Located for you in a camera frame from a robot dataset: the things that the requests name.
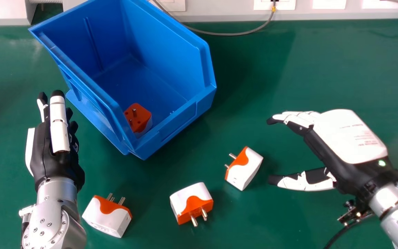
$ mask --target adapter inside blue bin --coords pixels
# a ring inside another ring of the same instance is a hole
[[[91,0],[30,32],[58,64],[67,98],[125,155],[146,159],[211,106],[208,44],[145,0]],[[133,103],[152,113],[139,139],[123,114]]]

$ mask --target black fingertip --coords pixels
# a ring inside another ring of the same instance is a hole
[[[47,104],[49,101],[49,98],[47,98],[47,95],[44,92],[39,93],[38,99],[41,101],[42,104]]]
[[[277,186],[283,177],[283,175],[270,175],[268,177],[268,184]]]
[[[65,97],[65,95],[64,95],[64,93],[61,91],[61,90],[54,90],[53,92],[52,92],[52,97],[53,96],[61,96],[61,97]]]
[[[67,121],[69,121],[73,116],[73,111],[70,107],[65,108],[65,116],[67,117]]]
[[[278,123],[278,121],[275,120],[273,117],[267,119],[267,125],[274,125],[275,123]]]
[[[78,125],[78,123],[76,123],[76,121],[72,121],[72,122],[70,122],[69,127],[70,127],[70,130],[73,132],[73,134],[75,134],[79,128],[79,125]]]

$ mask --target plug pin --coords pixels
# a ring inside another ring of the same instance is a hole
[[[121,197],[121,199],[119,200],[118,204],[122,205],[124,203],[125,197]]]
[[[201,211],[202,211],[202,218],[203,218],[203,220],[204,220],[204,221],[207,221],[207,217],[208,217],[207,212],[206,212],[205,209],[203,209],[203,208],[201,208]]]
[[[191,222],[193,222],[193,226],[197,227],[198,222],[196,221],[196,218],[194,218],[192,215],[190,215],[190,217],[191,217]]]

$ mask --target blue plastic bin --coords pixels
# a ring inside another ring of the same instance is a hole
[[[91,0],[29,30],[69,101],[124,155],[147,159],[211,106],[208,44],[145,0]],[[133,103],[153,118],[139,139],[123,114]]]

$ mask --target white wall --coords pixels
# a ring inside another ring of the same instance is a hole
[[[253,0],[186,0],[185,12],[174,12],[180,21],[260,21],[270,11],[254,11]],[[277,11],[275,20],[398,18],[398,9],[362,9],[362,0],[348,0],[344,10],[314,10],[312,0],[297,0],[293,11]]]

